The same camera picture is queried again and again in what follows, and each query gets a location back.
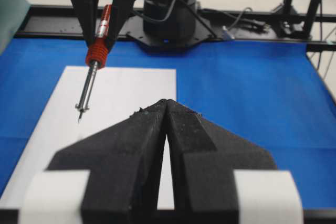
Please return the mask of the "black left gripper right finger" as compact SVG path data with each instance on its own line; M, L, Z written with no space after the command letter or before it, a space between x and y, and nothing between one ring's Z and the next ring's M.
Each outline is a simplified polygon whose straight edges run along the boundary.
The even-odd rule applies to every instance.
M267 150L173 100L166 116L175 208L185 223L303 223L295 181Z

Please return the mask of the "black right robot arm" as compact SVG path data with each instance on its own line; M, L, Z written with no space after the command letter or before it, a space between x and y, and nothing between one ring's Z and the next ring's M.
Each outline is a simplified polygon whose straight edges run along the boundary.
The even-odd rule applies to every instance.
M98 1L71 0L87 46L95 40ZM196 0L113 0L105 40L108 50L113 48L131 14L142 18L145 33L159 40L183 42L192 39L197 23L208 31L210 37L217 36L210 24L197 14Z

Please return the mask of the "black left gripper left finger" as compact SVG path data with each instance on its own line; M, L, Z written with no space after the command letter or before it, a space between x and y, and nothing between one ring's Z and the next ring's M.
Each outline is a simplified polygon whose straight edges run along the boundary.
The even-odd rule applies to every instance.
M59 150L32 180L19 223L130 223L156 209L167 101Z

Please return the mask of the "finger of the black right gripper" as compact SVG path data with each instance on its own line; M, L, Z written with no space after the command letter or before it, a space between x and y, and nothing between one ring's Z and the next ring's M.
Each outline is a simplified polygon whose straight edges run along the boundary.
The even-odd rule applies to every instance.
M89 47L95 40L98 0L71 0L71 2Z
M113 0L108 35L104 40L108 52L113 48L119 32L133 10L135 0Z

